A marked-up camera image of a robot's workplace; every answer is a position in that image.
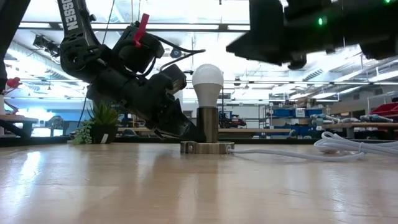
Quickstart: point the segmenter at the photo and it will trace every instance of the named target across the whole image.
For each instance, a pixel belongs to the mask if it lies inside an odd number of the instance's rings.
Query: metal base
[[[227,154],[227,149],[234,149],[233,142],[197,143],[193,141],[181,142],[182,154]]]

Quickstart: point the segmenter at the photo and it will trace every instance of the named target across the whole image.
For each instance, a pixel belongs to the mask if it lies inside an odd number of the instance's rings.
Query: metal cylinder
[[[206,135],[206,142],[218,141],[218,109],[202,107],[197,109],[197,126]]]

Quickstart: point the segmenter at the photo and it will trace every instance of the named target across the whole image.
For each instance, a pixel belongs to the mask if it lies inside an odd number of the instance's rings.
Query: ceiling
[[[293,99],[300,96],[330,99],[342,97],[345,93],[343,91],[347,89],[356,86],[366,87],[358,83],[391,81],[398,75],[393,72],[396,69],[395,58],[382,62],[366,60],[362,57],[359,46],[337,49],[335,54],[330,55],[325,52],[309,54],[306,66],[297,71],[290,71],[288,65],[279,67],[248,61],[226,53],[225,47],[249,27],[248,2],[222,0],[220,5],[219,0],[115,0],[109,25],[111,29],[106,31],[104,42],[113,47],[120,37],[120,31],[115,28],[116,26],[112,26],[112,23],[127,26],[130,22],[138,20],[142,13],[147,13],[150,15],[149,25],[156,24],[160,27],[150,33],[186,49],[206,49],[205,53],[178,62],[177,65],[182,70],[194,70],[204,63],[220,67],[224,71],[224,80],[226,80],[225,92],[232,93],[236,101]],[[101,0],[101,4],[98,4],[98,0],[86,0],[86,3],[90,13],[97,17],[96,23],[107,23],[113,0]],[[286,0],[281,0],[281,3],[287,5]],[[32,45],[36,35],[44,35],[59,44],[63,39],[63,31],[43,28],[43,25],[49,26],[49,23],[60,22],[56,0],[31,0],[21,23],[21,29],[17,31],[14,42],[9,48],[8,56],[11,60],[6,62],[9,65],[7,68],[9,77],[22,78],[24,85],[20,90],[10,93],[8,97],[51,97],[59,100],[84,97],[86,83],[74,80],[63,72],[57,58],[51,58],[49,54]],[[170,24],[179,26],[183,24],[185,28],[183,31],[178,31],[179,28],[174,26],[171,32],[167,28]],[[228,28],[238,27],[234,28],[238,31],[209,32],[207,27],[213,26],[212,24],[218,27],[219,24],[229,25]],[[95,34],[102,41],[105,31],[97,30]],[[171,47],[166,45],[164,47],[166,52],[171,51]],[[168,56],[161,58],[157,61],[154,71],[171,60]],[[232,83],[235,78],[239,78],[242,82],[240,86]],[[329,85],[328,82],[356,84]],[[187,89],[183,91],[183,98],[196,99],[192,84],[189,82]]]

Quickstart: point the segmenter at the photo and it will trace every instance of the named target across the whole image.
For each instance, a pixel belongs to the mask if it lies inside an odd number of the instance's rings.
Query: light bulb
[[[223,72],[215,65],[200,65],[192,75],[200,108],[216,108],[217,99],[224,84]]]

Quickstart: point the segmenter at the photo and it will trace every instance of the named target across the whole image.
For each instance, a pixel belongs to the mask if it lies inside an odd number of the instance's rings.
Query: white cable
[[[366,153],[379,154],[383,156],[398,157],[398,142],[388,142],[381,144],[367,144],[354,142],[340,137],[330,132],[322,133],[322,139],[317,141],[314,146],[324,154],[345,154],[345,156],[317,156],[311,154],[301,154],[280,150],[253,149],[253,150],[234,150],[227,149],[231,154],[262,153],[280,156],[290,156],[301,159],[325,161],[325,162],[346,162],[362,159]]]

